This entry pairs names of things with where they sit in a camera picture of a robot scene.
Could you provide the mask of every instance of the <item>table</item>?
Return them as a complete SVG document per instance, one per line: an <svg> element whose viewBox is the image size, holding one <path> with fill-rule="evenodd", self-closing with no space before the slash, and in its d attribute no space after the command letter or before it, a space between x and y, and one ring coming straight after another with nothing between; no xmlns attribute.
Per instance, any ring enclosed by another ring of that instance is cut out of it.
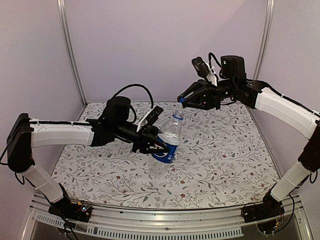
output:
<svg viewBox="0 0 320 240"><path fill-rule="evenodd" d="M176 103L154 124L172 116ZM96 119L105 103L90 103L81 119ZM133 102L138 119L148 102ZM261 201L279 176L247 108L185 109L181 144L168 172L150 175L149 155L118 139L102 147L66 145L52 177L69 196L96 204L152 209L203 209Z"/></svg>

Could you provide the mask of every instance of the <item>clear plastic bottle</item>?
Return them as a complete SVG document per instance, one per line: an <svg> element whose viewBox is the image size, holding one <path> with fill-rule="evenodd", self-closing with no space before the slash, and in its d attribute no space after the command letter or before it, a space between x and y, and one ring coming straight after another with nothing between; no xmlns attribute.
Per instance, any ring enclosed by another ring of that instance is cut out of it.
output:
<svg viewBox="0 0 320 240"><path fill-rule="evenodd" d="M149 157L149 171L154 177L165 174L170 164L175 160L175 153L179 146L180 134L184 119L184 111L179 105L171 118L160 128L157 138L169 147L168 153L152 153Z"/></svg>

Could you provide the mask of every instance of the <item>white wall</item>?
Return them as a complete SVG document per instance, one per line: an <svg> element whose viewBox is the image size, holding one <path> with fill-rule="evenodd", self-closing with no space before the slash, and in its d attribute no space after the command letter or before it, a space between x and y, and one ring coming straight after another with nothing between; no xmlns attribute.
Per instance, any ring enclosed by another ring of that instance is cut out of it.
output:
<svg viewBox="0 0 320 240"><path fill-rule="evenodd" d="M17 116L74 120L82 106L63 42L57 1L0 1L0 149ZM52 171L61 147L34 151ZM0 166L0 239L17 240L34 190Z"/></svg>
<svg viewBox="0 0 320 240"><path fill-rule="evenodd" d="M69 0L73 50L89 102L125 85L146 85L157 101L176 101L198 80L191 60L240 55L249 77L257 61L267 1ZM148 100L141 89L126 91Z"/></svg>
<svg viewBox="0 0 320 240"><path fill-rule="evenodd" d="M261 80L279 92L320 111L320 1L275 1ZM255 112L263 134L284 174L307 140L274 117ZM307 181L299 190L313 236L320 236L320 185Z"/></svg>

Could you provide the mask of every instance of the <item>robotic hand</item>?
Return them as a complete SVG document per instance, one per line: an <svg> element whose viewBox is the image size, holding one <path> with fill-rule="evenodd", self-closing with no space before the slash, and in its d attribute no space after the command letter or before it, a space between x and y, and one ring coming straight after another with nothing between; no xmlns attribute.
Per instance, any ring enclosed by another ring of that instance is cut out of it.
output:
<svg viewBox="0 0 320 240"><path fill-rule="evenodd" d="M220 109L221 101L230 98L227 105L241 102L275 116L298 130L309 140L298 162L264 196L263 203L242 209L245 222L267 219L284 213L281 201L307 177L320 168L320 114L277 92L268 83L247 79L244 59L241 56L222 56L219 76L222 80L212 82L207 76L215 75L201 57L192 60L198 75L203 78L194 82L178 96L183 107L203 110Z"/></svg>
<svg viewBox="0 0 320 240"><path fill-rule="evenodd" d="M153 126L163 109L154 107L138 125L127 121L130 109L133 108L129 98L115 96L107 101L98 119L42 121L30 119L27 113L22 113L7 138L7 163L0 163L8 165L16 177L21 174L23 179L26 178L33 187L43 193L51 206L49 213L64 220L88 222L91 205L83 201L72 203L64 187L55 182L45 169L35 164L32 148L66 144L97 147L118 138L133 143L132 151L135 153L138 150L142 154L167 153L168 147L157 139L159 129Z"/></svg>

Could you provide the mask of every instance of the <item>bottle label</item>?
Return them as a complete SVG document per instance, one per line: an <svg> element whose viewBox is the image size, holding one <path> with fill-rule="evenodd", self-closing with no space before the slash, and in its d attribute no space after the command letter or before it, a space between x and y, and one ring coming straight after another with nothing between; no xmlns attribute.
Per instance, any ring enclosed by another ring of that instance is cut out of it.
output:
<svg viewBox="0 0 320 240"><path fill-rule="evenodd" d="M171 164L173 160L175 159L175 153L177 150L176 145L171 145L167 142L164 142L160 137L156 137L160 142L164 143L168 148L169 152L163 152L163 153L151 153L152 157L157 159L160 162L163 162L165 164Z"/></svg>

